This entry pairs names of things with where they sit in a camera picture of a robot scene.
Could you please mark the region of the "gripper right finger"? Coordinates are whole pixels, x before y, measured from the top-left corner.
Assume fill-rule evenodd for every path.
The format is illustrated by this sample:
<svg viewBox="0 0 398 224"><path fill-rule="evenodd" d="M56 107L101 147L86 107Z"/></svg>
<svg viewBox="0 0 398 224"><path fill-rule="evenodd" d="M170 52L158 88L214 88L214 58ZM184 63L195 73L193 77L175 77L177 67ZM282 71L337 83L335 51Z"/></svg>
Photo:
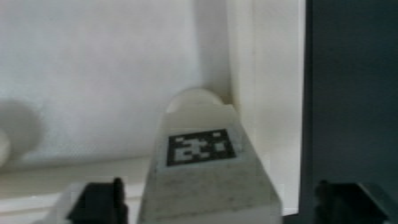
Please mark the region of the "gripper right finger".
<svg viewBox="0 0 398 224"><path fill-rule="evenodd" d="M398 202L373 183L317 182L314 224L398 224Z"/></svg>

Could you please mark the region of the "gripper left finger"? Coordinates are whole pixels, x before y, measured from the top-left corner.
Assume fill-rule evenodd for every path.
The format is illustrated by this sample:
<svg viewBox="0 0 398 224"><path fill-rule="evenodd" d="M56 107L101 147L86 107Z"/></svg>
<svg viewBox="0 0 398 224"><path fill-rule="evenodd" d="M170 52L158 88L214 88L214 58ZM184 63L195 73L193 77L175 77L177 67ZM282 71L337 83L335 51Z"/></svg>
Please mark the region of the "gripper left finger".
<svg viewBox="0 0 398 224"><path fill-rule="evenodd" d="M120 178L69 186L54 207L54 224L127 224Z"/></svg>

